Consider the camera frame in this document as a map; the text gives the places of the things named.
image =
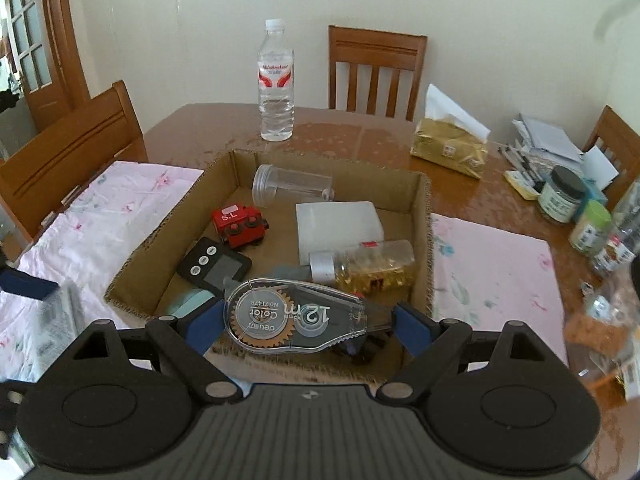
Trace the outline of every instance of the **silver jar lid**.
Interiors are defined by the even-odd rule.
[[[335,283],[334,254],[331,251],[309,253],[311,264],[311,278],[319,285],[333,285]]]

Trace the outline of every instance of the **green jar lid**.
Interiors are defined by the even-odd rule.
[[[582,215],[586,216],[589,223],[598,231],[603,230],[611,222],[611,213],[597,200],[589,200]]]

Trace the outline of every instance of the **table surface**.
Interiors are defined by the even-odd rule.
[[[266,142],[258,133],[256,105],[186,105],[145,134],[146,152],[149,162],[201,169],[219,152],[245,148],[312,152],[421,171],[431,179],[433,212],[546,240],[567,314],[582,304],[580,284],[598,282],[587,258],[569,245],[572,227],[548,222],[535,202],[523,200],[504,179],[503,171],[511,167],[497,153],[496,144],[490,144],[482,180],[476,180],[410,156],[415,130],[411,122],[315,108],[297,107],[295,114],[294,133],[289,140]],[[603,430],[588,460],[589,470],[599,479],[628,478],[638,465],[638,442],[628,441],[638,437],[632,428],[623,426],[629,420],[629,409],[640,410],[634,403],[623,405],[615,384],[601,388],[596,398],[603,412]]]

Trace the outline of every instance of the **wooden chair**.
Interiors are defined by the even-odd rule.
[[[426,36],[409,36],[408,34],[329,25],[329,108],[335,110],[335,70],[338,61],[349,63],[348,112],[356,110],[358,65],[371,65],[371,81],[367,101],[367,114],[370,115],[376,113],[380,67],[393,69],[389,96],[386,101],[387,117],[395,117],[396,115],[400,71],[411,70],[414,72],[414,79],[406,109],[406,120],[413,121],[426,48]]]
[[[0,166],[0,198],[33,240],[68,195],[115,159],[146,162],[142,131],[122,81],[38,134]]]
[[[620,172],[604,191],[609,199],[607,208],[613,209],[640,174],[640,136],[607,105],[584,151],[593,146],[598,146]]]

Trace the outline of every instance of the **white bottle cap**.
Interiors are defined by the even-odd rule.
[[[284,30],[284,20],[279,18],[274,20],[265,20],[264,28],[267,30]]]
[[[333,285],[335,283],[334,253],[332,251],[317,251],[309,254],[311,264],[311,279],[319,285]]]

